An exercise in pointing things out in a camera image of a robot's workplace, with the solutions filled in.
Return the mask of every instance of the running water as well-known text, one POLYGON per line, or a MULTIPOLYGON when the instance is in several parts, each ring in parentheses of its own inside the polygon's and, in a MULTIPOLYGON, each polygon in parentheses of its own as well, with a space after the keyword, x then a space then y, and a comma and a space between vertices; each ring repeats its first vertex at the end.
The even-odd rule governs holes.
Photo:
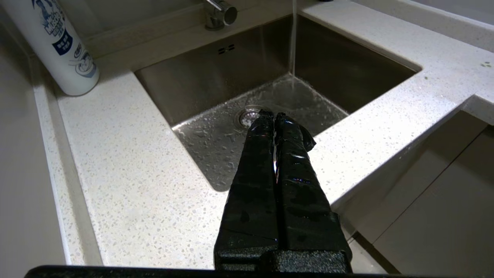
MULTIPOLYGON (((293 14, 293 24, 291 26, 291 37, 290 37, 290 57, 288 60, 288 68, 292 75, 295 76, 295 49, 297 42, 297 0, 292 0, 292 14, 293 14)), ((295 78, 292 79, 291 89, 295 89, 295 78)))

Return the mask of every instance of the bottle label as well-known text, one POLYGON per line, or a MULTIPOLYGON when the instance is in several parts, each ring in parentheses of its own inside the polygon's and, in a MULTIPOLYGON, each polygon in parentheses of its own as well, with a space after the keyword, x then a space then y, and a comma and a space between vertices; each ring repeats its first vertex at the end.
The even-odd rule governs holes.
MULTIPOLYGON (((56 0, 31 0, 33 9, 38 11, 41 24, 49 36, 57 39, 52 43, 52 46, 57 51, 58 55, 67 54, 74 44, 74 38, 67 32, 65 24, 65 15, 62 8, 56 0)), ((77 48, 74 52, 74 59, 70 60, 70 66, 75 67, 77 74, 91 78, 96 73, 96 65, 93 63, 92 57, 86 51, 81 43, 76 41, 77 48)))

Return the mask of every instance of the cabinet door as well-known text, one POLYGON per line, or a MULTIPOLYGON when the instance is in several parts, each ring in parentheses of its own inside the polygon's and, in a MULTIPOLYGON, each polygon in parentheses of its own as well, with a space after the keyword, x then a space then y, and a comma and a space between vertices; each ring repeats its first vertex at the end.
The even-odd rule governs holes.
POLYGON ((494 128, 490 127, 374 246, 403 274, 492 275, 493 234, 494 128))

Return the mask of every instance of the wet sink surface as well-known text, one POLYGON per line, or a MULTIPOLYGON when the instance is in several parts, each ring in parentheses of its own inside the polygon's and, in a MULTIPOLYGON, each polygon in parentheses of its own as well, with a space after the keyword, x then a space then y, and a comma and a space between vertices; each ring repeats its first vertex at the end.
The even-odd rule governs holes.
POLYGON ((415 72, 317 23, 291 17, 136 72, 213 189, 236 172, 259 109, 285 112, 317 135, 415 72))

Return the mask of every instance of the faucet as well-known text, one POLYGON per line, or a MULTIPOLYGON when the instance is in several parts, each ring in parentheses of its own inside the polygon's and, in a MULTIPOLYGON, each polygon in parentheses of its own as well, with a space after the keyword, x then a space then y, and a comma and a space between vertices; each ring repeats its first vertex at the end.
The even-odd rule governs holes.
POLYGON ((206 12, 206 30, 216 31, 232 25, 237 19, 237 8, 224 0, 203 0, 206 12))

